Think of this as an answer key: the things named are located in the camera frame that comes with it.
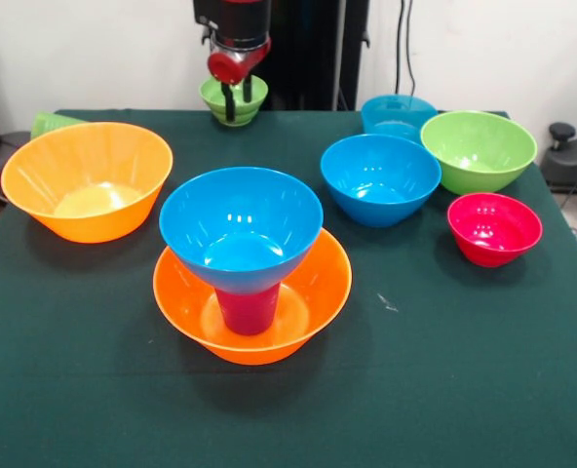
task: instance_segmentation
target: blue bowl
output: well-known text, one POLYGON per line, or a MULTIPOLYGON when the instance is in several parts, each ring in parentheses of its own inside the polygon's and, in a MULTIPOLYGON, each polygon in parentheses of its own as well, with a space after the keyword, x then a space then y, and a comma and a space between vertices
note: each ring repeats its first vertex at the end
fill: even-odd
POLYGON ((167 245, 196 276, 232 294, 282 281, 323 225, 315 193, 295 177, 263 168, 199 175, 170 195, 159 218, 167 245))
POLYGON ((387 135, 350 136, 321 160, 331 196, 360 224, 392 226, 416 212, 436 190, 442 171, 423 146, 387 135))
POLYGON ((438 114, 429 102, 413 96, 388 95, 374 97, 362 109, 366 134, 403 137, 421 144, 421 129, 438 114))

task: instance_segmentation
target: green cup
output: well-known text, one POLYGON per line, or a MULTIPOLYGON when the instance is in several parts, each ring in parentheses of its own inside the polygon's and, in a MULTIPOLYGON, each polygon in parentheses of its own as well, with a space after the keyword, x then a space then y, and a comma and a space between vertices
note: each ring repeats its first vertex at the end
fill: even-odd
POLYGON ((488 112, 445 112, 421 131, 423 145, 440 161, 442 186, 458 195, 496 192, 531 164, 538 146, 520 124, 488 112))
POLYGON ((226 100, 221 92, 221 82, 209 78, 200 87, 200 96, 219 123, 228 127, 243 127, 256 116, 262 102, 267 98, 269 88, 262 79, 252 75, 250 102, 243 101, 243 82, 230 88, 235 102, 234 122, 228 122, 226 118, 226 100))
POLYGON ((33 120, 31 139, 37 138, 38 136, 51 132, 52 130, 83 123, 85 123, 84 120, 73 119, 72 117, 65 117, 50 112, 38 112, 33 120))

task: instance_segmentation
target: pink bowl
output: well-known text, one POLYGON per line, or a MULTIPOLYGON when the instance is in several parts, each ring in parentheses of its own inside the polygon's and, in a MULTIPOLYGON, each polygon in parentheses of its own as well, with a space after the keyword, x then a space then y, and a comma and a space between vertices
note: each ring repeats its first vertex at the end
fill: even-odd
POLYGON ((497 193, 471 193, 446 214, 462 253, 474 264, 501 266, 526 254, 542 238, 542 221, 527 205, 497 193))

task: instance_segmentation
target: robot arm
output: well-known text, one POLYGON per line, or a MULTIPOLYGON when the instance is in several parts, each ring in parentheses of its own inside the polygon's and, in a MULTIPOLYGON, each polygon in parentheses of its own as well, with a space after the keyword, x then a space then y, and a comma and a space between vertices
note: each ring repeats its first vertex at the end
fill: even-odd
POLYGON ((193 0, 195 21, 206 27, 211 41, 208 66, 221 82, 226 117, 234 120, 231 85, 244 82, 244 102, 251 101, 251 70, 271 49, 271 0, 193 0))

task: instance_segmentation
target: cup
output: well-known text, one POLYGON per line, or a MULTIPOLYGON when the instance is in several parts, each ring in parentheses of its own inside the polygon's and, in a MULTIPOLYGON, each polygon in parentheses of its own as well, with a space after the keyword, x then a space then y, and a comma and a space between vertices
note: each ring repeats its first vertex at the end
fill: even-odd
POLYGON ((254 335, 265 332, 276 315, 280 283, 257 294, 238 295, 215 289, 223 321, 232 332, 254 335))
POLYGON ((38 112, 33 120, 31 139, 37 138, 40 135, 51 132, 52 130, 84 123, 84 120, 65 117, 64 115, 53 114, 50 112, 38 112))

